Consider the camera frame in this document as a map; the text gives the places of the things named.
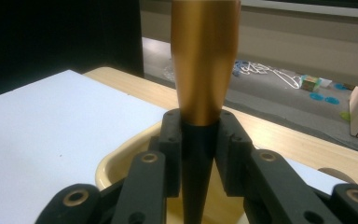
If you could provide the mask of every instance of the floor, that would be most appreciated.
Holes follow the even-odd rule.
[[[174,88],[170,44],[147,38],[143,42],[145,77]],[[225,105],[358,151],[358,138],[350,135],[350,123],[342,118],[349,112],[350,90],[333,81],[317,90],[323,97],[318,101],[310,97],[310,91],[295,89],[300,74],[253,66],[258,70],[233,73]],[[339,104],[326,102],[327,97]]]

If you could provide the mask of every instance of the colorful object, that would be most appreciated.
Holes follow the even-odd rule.
[[[339,116],[346,121],[351,121],[351,113],[349,112],[341,112],[339,113]]]
[[[341,90],[341,91],[345,91],[347,88],[341,84],[341,83],[337,83],[336,85],[334,85],[334,87],[337,89],[337,90]]]
[[[321,80],[318,77],[308,75],[301,76],[301,89],[306,91],[316,91],[321,85]]]
[[[339,105],[339,100],[337,98],[334,97],[326,97],[324,99],[327,103],[330,103],[332,105]]]
[[[322,101],[324,99],[324,96],[321,95],[320,93],[312,92],[312,93],[310,93],[310,98],[312,100]]]

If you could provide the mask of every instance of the white paper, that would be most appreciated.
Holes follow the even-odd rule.
[[[72,71],[0,95],[0,223],[34,223],[61,189],[164,109]]]

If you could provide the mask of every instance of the blue object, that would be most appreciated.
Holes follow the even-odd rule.
[[[332,105],[339,105],[339,100],[337,98],[334,97],[326,97],[324,99],[327,103],[330,103]]]
[[[336,87],[337,90],[341,90],[341,91],[347,90],[347,88],[344,87],[344,85],[342,85],[341,83],[337,83],[336,85],[334,85],[334,87]]]
[[[324,99],[324,96],[319,93],[312,92],[310,93],[310,98],[316,101],[322,101]]]

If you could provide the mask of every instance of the gold cylinder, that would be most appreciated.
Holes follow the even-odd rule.
[[[219,119],[237,56],[239,0],[172,0],[171,50],[182,120]]]

